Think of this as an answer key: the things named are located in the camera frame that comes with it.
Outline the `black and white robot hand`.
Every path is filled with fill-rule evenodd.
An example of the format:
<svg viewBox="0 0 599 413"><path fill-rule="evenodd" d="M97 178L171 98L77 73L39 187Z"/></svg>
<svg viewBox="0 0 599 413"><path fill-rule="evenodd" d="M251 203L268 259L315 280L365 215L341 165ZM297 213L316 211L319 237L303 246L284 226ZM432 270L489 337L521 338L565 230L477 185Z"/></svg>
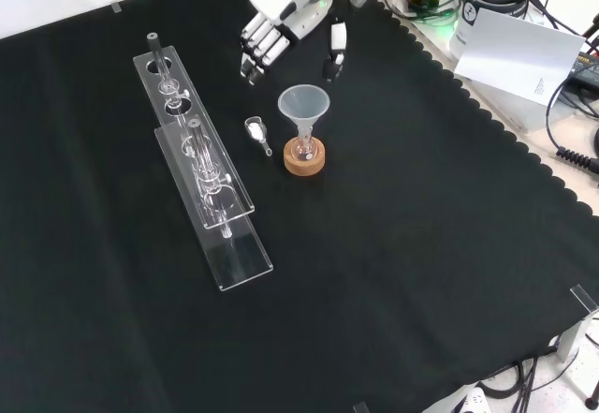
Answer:
<svg viewBox="0 0 599 413"><path fill-rule="evenodd" d="M255 85L330 14L333 0L249 0L256 15L241 31L240 74ZM362 7L367 0L347 0Z"/></svg>

